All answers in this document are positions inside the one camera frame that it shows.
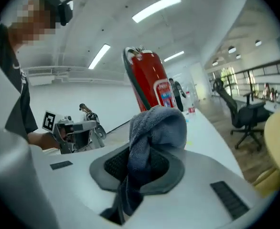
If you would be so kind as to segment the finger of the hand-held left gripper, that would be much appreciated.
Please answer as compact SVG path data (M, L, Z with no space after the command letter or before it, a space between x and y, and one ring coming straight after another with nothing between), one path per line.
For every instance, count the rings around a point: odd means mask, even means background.
M105 146L104 140L107 137L107 133L105 132L104 128L101 125L98 125L91 131L91 142L93 148L102 148Z

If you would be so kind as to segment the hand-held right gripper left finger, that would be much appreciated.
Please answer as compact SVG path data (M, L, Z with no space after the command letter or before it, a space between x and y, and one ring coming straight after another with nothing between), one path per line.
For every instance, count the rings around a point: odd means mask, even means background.
M16 223L10 229L119 229L81 202L60 180L42 149L0 130L0 203Z

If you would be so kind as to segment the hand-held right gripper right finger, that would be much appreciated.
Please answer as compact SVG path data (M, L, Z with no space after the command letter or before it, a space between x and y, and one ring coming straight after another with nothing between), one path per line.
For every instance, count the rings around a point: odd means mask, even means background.
M182 180L166 194L145 196L125 222L126 229L244 229L266 212L276 196L273 192L263 198L244 179L239 166L183 149L166 151L183 162ZM248 207L236 220L210 186L219 181L224 181Z

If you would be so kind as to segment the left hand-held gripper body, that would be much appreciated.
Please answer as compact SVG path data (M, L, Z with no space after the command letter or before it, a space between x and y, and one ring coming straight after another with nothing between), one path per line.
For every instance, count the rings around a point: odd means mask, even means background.
M90 134L97 127L96 121L73 122L70 116L63 116L46 111L42 129L52 133L59 143L61 154L70 154L84 149Z

